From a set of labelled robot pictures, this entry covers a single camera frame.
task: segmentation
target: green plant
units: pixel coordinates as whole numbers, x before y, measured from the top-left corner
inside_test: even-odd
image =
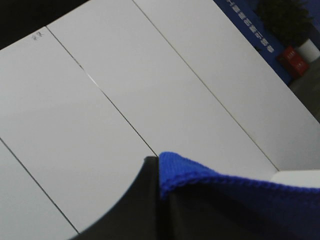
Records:
[[[312,17],[300,0],[260,0],[256,13],[267,30],[285,46],[300,46],[307,40]]]

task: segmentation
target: black object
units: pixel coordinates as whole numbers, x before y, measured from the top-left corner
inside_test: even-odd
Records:
[[[159,198],[157,157],[147,157],[129,190],[73,240],[296,240],[240,203],[205,184]]]
[[[52,23],[88,0],[1,0],[0,50]]]

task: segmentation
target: red object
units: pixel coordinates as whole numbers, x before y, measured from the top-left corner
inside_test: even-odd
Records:
[[[288,46],[276,59],[294,79],[303,76],[309,68],[308,63],[306,63],[292,46]]]

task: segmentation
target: dark background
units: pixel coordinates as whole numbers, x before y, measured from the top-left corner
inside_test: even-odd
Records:
[[[0,50],[88,0],[0,0]]]

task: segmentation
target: blue towel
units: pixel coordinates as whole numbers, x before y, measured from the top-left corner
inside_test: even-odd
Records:
[[[176,188],[197,183],[211,185],[213,191],[224,193],[302,239],[320,239],[320,188],[224,175],[173,152],[159,155],[162,200]]]

